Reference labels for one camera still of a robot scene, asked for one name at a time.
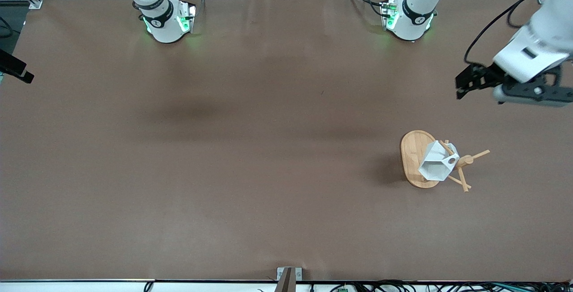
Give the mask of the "white hexagonal cup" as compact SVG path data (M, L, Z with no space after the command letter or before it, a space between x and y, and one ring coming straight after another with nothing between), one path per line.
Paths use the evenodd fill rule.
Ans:
M424 151L424 156L418 171L426 180L446 180L460 160L457 148L452 143L445 144L440 141L429 143Z

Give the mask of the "brown table cover sheet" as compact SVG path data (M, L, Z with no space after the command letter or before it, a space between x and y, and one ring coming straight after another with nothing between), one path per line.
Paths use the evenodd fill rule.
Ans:
M456 100L516 0L415 43L356 0L207 0L161 44L130 0L46 0L0 85L0 279L573 280L573 105ZM412 186L403 135L461 155Z

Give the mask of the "wooden cup rack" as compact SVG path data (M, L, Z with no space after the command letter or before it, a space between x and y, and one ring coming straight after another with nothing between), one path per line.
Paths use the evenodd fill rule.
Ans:
M429 143L433 141L440 141L440 143L445 146L446 143L450 143L448 140L436 139L430 133L423 131L421 129L415 129L403 135L400 143L400 153L402 160L402 168L405 174L406 180L414 187L419 189L430 189L436 187L440 182L437 180L426 180L418 168L423 160L424 151ZM460 155L460 160L457 162L456 167L452 170L452 173L447 176L446 180L452 180L454 183L461 186L465 193L469 192L471 185L467 183L466 176L464 174L464 168L472 165L475 160L488 155L491 151L485 150L479 152L475 155Z

